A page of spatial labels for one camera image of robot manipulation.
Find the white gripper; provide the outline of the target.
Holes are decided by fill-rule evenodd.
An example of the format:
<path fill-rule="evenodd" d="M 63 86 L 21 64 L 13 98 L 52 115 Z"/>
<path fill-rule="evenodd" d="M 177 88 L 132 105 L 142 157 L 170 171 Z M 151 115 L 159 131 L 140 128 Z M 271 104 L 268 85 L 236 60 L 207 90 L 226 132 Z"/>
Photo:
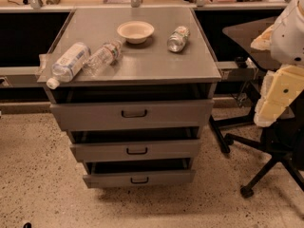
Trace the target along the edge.
<path fill-rule="evenodd" d="M 268 71 L 256 104 L 254 123 L 260 127 L 273 124 L 303 90 L 303 66 L 283 65 L 276 72 Z"/>

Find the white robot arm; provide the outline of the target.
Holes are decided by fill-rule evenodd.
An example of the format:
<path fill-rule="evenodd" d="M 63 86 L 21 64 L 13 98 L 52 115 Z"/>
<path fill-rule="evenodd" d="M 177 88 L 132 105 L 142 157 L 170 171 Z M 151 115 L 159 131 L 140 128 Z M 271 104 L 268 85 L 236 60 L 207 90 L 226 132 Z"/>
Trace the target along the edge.
<path fill-rule="evenodd" d="M 292 0 L 251 48 L 269 50 L 281 63 L 264 76 L 255 108 L 255 124 L 268 127 L 304 90 L 304 0 Z"/>

